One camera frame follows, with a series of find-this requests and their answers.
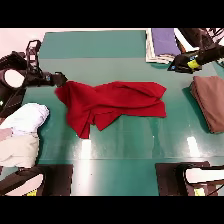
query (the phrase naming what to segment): red cloth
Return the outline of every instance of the red cloth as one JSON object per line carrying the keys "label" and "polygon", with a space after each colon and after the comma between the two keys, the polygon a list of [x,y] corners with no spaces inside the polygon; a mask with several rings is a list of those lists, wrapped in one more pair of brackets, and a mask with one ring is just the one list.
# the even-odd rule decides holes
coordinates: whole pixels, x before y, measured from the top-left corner
{"label": "red cloth", "polygon": [[166,88],[154,82],[111,82],[89,86],[68,81],[55,94],[67,107],[67,122],[80,138],[89,138],[90,124],[102,131],[122,114],[166,117],[160,98]]}

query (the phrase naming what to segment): crumpled white fabric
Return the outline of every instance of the crumpled white fabric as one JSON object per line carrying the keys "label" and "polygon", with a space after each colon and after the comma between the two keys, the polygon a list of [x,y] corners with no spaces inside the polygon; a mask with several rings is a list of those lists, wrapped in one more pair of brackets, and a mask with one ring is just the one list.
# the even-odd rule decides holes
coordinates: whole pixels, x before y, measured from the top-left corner
{"label": "crumpled white fabric", "polygon": [[0,142],[0,166],[31,168],[39,150],[37,134],[11,137]]}
{"label": "crumpled white fabric", "polygon": [[27,103],[16,112],[8,116],[0,125],[0,129],[12,128],[12,136],[21,136],[37,133],[49,115],[49,110],[45,105],[37,103]]}

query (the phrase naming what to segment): beige cloth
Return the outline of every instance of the beige cloth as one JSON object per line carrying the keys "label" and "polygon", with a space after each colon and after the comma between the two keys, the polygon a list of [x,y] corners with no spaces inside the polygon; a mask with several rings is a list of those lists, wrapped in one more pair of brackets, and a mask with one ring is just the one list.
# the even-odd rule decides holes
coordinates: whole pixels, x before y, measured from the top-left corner
{"label": "beige cloth", "polygon": [[0,129],[0,142],[10,137],[12,137],[11,128]]}
{"label": "beige cloth", "polygon": [[224,132],[224,80],[218,76],[194,76],[191,93],[212,133]]}
{"label": "beige cloth", "polygon": [[39,150],[38,135],[11,137],[0,142],[0,166],[31,168]]}

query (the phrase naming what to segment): white floor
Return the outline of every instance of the white floor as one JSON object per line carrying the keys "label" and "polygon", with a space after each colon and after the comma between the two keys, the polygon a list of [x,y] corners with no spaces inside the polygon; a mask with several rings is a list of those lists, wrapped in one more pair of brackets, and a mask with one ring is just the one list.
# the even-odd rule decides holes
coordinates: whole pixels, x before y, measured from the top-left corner
{"label": "white floor", "polygon": [[146,30],[146,28],[0,28],[0,58],[12,51],[24,52],[32,39],[43,40],[46,32]]}

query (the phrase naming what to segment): folded cloth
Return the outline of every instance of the folded cloth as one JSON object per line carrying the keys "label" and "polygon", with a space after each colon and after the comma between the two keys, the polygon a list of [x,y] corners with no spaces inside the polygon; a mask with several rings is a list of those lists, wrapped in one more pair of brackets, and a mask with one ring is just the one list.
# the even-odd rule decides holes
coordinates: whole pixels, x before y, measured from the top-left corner
{"label": "folded cloth", "polygon": [[197,100],[209,130],[224,132],[224,80],[218,76],[194,76],[191,93]]}
{"label": "folded cloth", "polygon": [[11,128],[0,129],[0,142],[10,137],[12,137]]}
{"label": "folded cloth", "polygon": [[68,81],[55,90],[67,107],[67,122],[80,138],[89,138],[90,124],[101,131],[122,114],[166,117],[160,100],[166,88],[154,82],[112,82],[96,87]]}
{"label": "folded cloth", "polygon": [[174,28],[152,28],[152,39],[155,55],[180,54],[174,35]]}
{"label": "folded cloth", "polygon": [[173,55],[163,54],[156,56],[154,52],[153,40],[152,40],[152,28],[146,30],[146,62],[156,62],[161,64],[168,64],[174,60]]}
{"label": "folded cloth", "polygon": [[27,103],[8,116],[0,125],[0,129],[12,128],[13,136],[36,133],[49,115],[45,105]]}
{"label": "folded cloth", "polygon": [[11,137],[0,142],[0,166],[31,168],[39,149],[37,134]]}

